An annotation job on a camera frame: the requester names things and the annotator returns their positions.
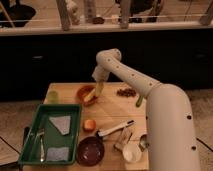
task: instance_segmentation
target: white cup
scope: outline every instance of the white cup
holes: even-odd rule
[[[128,163],[136,163],[141,159],[142,152],[137,144],[128,143],[123,147],[123,157]]]

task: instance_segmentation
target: bowl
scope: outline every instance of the bowl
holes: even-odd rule
[[[103,142],[95,137],[90,136],[83,139],[77,147],[76,160],[83,166],[94,166],[104,157]]]
[[[84,106],[90,106],[97,102],[98,98],[93,97],[90,101],[85,102],[84,98],[95,88],[94,85],[84,85],[77,91],[77,98],[79,102]]]
[[[123,157],[128,163],[136,163],[141,159],[141,149],[138,145],[128,143],[123,147]]]

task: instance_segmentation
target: table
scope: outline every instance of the table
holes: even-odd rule
[[[57,91],[59,95],[60,104],[76,104],[78,99],[76,98],[77,90],[85,84],[95,83],[52,83],[49,86],[48,92]],[[145,103],[140,107],[136,107],[136,97],[120,97],[116,94],[118,89],[124,89],[129,87],[122,82],[116,83],[104,83],[104,89],[100,95],[96,104],[88,107],[82,107],[81,124],[78,141],[81,141],[87,136],[92,136],[95,132],[85,133],[82,128],[83,121],[85,119],[95,119],[98,129],[107,129],[111,126],[115,126],[121,122],[133,119],[135,123],[129,127],[133,131],[133,135],[130,139],[131,143],[138,144],[141,135],[146,134],[146,120],[145,120]],[[148,170],[148,152],[144,151],[141,160],[134,164],[126,163],[120,151],[116,150],[113,145],[120,135],[120,131],[115,132],[107,137],[104,141],[105,155],[103,160],[96,166],[85,167],[80,166],[75,162],[71,166],[52,167],[52,166],[24,166],[24,171],[102,171],[102,170]]]

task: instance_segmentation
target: green tray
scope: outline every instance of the green tray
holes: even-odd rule
[[[70,132],[62,135],[50,122],[49,117],[71,116]],[[80,127],[81,105],[79,104],[42,104],[37,108],[24,147],[19,156],[20,165],[71,165],[75,162],[78,134]],[[44,128],[44,151],[47,154],[49,147],[69,147],[67,161],[40,161],[40,137],[37,136],[40,128]]]

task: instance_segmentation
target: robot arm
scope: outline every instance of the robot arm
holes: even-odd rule
[[[101,51],[93,73],[96,82],[112,72],[147,99],[149,164],[152,171],[200,171],[190,101],[183,90],[163,84],[119,62],[118,49]]]

